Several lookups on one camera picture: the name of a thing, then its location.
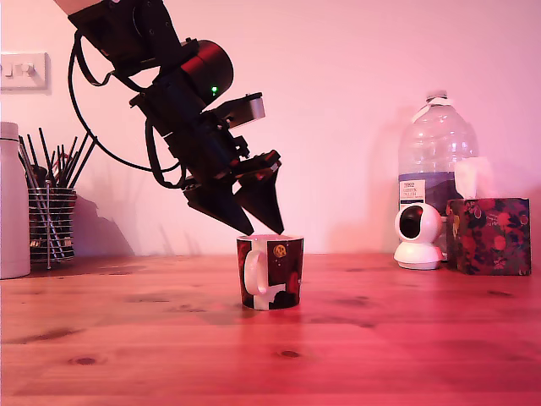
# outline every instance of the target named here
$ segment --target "light switch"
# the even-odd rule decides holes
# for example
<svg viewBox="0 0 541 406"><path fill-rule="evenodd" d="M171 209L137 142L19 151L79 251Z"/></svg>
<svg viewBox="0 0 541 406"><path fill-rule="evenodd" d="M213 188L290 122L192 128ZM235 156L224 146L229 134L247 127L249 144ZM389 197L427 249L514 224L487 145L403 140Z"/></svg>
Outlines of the light switch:
<svg viewBox="0 0 541 406"><path fill-rule="evenodd" d="M0 59L3 91L45 90L46 53L3 53Z"/></svg>

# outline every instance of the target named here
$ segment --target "white canister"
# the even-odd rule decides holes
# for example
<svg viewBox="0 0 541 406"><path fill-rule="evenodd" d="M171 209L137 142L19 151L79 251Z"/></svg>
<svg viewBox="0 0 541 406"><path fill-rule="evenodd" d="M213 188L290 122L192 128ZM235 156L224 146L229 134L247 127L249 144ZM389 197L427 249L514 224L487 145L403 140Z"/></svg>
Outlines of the white canister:
<svg viewBox="0 0 541 406"><path fill-rule="evenodd" d="M8 279L30 273L30 224L19 126L0 124L0 279Z"/></svg>

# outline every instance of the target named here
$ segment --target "water bottle cap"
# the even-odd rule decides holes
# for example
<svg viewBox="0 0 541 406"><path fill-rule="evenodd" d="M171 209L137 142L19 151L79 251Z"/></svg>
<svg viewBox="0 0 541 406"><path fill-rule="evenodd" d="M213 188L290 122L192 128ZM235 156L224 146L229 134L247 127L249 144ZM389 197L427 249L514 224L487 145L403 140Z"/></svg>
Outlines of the water bottle cap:
<svg viewBox="0 0 541 406"><path fill-rule="evenodd" d="M0 123L0 139L2 140L19 140L19 126L16 123L2 121Z"/></svg>
<svg viewBox="0 0 541 406"><path fill-rule="evenodd" d="M426 102L430 102L432 99L435 99L436 97L441 97L442 99L447 98L447 91L446 90L436 90L436 91L430 91L426 95Z"/></svg>

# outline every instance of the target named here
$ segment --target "mug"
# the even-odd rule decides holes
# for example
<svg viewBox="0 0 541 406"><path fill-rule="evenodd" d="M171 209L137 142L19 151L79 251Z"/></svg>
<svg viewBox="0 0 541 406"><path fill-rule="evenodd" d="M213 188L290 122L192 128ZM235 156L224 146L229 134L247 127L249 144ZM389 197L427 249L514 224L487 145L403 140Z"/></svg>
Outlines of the mug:
<svg viewBox="0 0 541 406"><path fill-rule="evenodd" d="M303 237L252 235L237 238L243 305L256 310L298 305Z"/></svg>

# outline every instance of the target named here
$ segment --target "security camera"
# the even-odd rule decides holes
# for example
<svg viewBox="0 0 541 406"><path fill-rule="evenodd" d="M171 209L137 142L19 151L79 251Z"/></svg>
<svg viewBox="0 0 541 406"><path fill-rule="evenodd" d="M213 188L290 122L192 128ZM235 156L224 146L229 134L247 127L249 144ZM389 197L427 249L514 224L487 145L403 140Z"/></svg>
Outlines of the security camera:
<svg viewBox="0 0 541 406"><path fill-rule="evenodd" d="M435 269L443 259L433 242L440 236L440 214L431 205L413 203L404 206L395 217L395 231L401 240L395 260L402 268Z"/></svg>

